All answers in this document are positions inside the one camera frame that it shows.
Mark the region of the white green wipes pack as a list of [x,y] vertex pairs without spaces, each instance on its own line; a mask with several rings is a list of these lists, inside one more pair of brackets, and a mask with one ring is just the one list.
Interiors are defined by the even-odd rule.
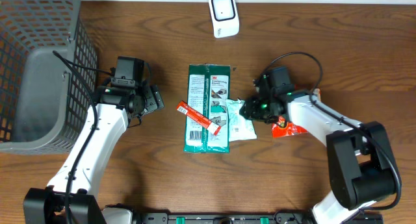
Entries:
[[251,120],[245,119],[240,115],[240,109],[244,104],[244,100],[226,100],[228,111],[228,130],[229,141],[234,142],[238,140],[254,140],[257,138],[254,125]]

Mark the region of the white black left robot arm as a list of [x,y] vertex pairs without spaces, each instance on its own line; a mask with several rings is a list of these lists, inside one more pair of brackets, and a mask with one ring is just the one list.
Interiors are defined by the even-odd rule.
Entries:
[[124,205],[100,209],[98,190],[114,146],[129,122],[163,106],[156,85],[99,86],[65,163],[45,188],[31,188],[27,192],[23,201],[25,222],[140,223],[140,214]]

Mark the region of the red snack bag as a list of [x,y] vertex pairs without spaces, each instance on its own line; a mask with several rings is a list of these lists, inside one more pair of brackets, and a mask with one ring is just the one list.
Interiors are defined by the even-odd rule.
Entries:
[[307,133],[307,131],[297,126],[290,121],[287,121],[284,117],[280,116],[277,123],[272,124],[272,136],[274,138],[281,138],[285,136],[294,136],[297,134]]

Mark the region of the red Nescafe coffee sachet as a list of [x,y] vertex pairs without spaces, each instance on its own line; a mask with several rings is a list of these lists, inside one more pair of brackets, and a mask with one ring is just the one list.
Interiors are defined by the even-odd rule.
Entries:
[[197,124],[201,125],[204,129],[207,129],[214,136],[216,136],[219,133],[221,126],[217,125],[216,123],[211,121],[209,118],[205,117],[203,114],[201,114],[197,110],[190,107],[184,101],[181,101],[177,105],[176,109],[177,111],[183,113],[190,119],[194,120]]

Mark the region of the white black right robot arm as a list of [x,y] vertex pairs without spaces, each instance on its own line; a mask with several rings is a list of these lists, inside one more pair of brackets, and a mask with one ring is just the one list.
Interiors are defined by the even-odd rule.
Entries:
[[349,119],[306,90],[247,100],[240,114],[275,123],[284,118],[326,146],[331,190],[311,211],[312,223],[346,223],[360,213],[389,210],[402,195],[402,181],[385,127]]

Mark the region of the small orange carton box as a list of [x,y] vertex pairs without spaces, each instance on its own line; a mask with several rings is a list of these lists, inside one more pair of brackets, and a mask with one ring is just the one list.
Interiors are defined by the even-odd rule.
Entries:
[[321,101],[321,90],[320,88],[315,88],[313,91],[313,95],[317,97],[319,101]]

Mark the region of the green gloves package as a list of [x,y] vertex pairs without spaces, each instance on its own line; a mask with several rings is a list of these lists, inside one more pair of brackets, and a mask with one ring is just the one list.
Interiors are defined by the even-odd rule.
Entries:
[[214,135],[191,118],[186,118],[185,144],[188,153],[228,153],[228,108],[230,66],[190,65],[187,104],[220,127]]

